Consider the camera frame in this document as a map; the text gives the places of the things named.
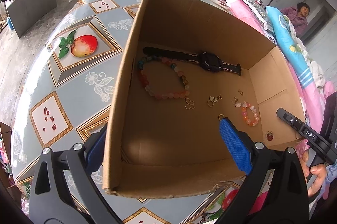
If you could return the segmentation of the right hand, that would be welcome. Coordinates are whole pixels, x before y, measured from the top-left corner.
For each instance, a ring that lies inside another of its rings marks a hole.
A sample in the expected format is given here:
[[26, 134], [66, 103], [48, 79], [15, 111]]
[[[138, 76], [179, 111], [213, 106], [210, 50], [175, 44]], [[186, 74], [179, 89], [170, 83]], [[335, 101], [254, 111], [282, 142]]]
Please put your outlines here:
[[300, 158], [300, 164], [302, 166], [302, 170], [304, 173], [305, 178], [309, 176], [309, 174], [312, 174], [313, 176], [316, 176], [316, 179], [312, 183], [312, 185], [308, 188], [308, 196], [312, 197], [314, 196], [317, 192], [320, 191], [320, 188], [322, 187], [325, 178], [327, 176], [327, 170], [324, 164], [318, 164], [316, 166], [313, 166], [309, 168], [307, 166], [307, 161], [309, 160], [309, 152], [306, 150], [303, 154], [302, 157]]

